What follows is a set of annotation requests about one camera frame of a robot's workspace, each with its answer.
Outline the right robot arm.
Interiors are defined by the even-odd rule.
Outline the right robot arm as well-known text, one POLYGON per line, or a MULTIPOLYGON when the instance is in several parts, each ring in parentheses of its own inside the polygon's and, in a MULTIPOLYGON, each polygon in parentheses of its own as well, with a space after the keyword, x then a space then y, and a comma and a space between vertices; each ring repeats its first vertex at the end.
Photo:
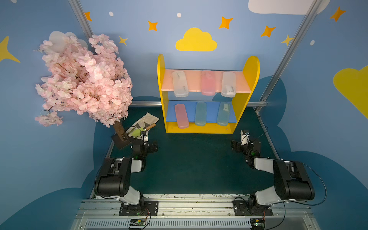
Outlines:
POLYGON ((252 169, 264 171, 273 175, 274 185, 259 190, 248 199, 249 208, 268 208, 284 201, 313 200, 315 190, 301 162, 273 160, 260 154, 258 141, 231 141, 232 150, 243 153, 246 163, 252 169))

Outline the pink pencil case bottom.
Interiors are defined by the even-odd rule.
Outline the pink pencil case bottom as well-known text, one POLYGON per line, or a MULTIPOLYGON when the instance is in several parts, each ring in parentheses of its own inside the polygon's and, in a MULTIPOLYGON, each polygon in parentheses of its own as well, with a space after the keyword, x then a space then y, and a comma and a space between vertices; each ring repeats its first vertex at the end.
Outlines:
POLYGON ((174 106, 177 125, 180 129, 189 127, 189 120, 187 116, 186 107, 184 104, 176 104, 174 106))

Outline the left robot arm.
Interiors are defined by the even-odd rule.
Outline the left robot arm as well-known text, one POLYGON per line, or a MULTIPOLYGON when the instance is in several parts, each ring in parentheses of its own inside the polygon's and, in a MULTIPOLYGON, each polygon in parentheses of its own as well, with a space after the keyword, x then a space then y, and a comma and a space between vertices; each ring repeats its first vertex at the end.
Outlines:
POLYGON ((158 144, 143 142, 132 146, 132 156, 106 158, 94 183, 94 192, 104 199, 117 199, 124 206, 142 207, 143 195, 130 185, 133 173, 143 172, 147 156, 158 151, 158 144))

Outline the pink pencil case top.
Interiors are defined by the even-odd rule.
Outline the pink pencil case top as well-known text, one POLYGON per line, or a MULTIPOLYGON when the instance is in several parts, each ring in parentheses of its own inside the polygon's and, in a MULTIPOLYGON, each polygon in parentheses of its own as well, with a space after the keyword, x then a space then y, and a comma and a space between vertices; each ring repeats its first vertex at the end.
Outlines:
POLYGON ((201 93, 205 96, 214 96, 216 93, 216 77, 213 71, 202 71, 201 93))

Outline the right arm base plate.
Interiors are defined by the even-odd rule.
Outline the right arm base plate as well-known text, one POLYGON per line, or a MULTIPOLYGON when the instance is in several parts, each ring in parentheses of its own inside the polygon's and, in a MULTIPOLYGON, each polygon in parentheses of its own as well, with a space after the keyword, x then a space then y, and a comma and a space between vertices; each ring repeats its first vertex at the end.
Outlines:
POLYGON ((273 216, 270 206, 262 206, 255 201, 243 200, 237 197, 232 203, 236 216, 273 216))

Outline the clear pencil case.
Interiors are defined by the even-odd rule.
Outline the clear pencil case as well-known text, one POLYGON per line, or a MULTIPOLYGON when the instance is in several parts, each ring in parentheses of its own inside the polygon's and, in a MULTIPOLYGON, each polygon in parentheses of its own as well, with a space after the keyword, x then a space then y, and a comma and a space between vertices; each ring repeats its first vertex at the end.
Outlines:
POLYGON ((234 98, 236 95, 236 74, 234 72, 223 72, 221 82, 221 95, 234 98))
POLYGON ((187 97, 189 89, 186 73, 184 71, 174 71, 172 72, 172 79, 175 97, 187 97))

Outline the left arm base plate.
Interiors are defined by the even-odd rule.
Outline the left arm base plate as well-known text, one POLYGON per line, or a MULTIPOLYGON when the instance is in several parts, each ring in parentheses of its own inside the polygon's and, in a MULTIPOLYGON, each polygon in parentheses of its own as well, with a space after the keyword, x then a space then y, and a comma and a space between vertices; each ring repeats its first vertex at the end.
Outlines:
POLYGON ((119 216, 157 216, 159 201, 144 200, 138 205, 121 204, 119 216))

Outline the pink pencil case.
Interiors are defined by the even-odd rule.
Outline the pink pencil case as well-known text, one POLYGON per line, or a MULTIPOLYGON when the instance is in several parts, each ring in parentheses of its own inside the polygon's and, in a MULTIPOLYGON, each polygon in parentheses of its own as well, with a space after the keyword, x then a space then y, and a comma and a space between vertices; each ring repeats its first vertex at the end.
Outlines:
POLYGON ((202 71, 201 93, 205 96, 214 96, 216 93, 216 77, 213 71, 202 71))
POLYGON ((177 125, 180 129, 189 127, 189 120, 187 116, 186 107, 184 104, 176 104, 174 106, 177 125))

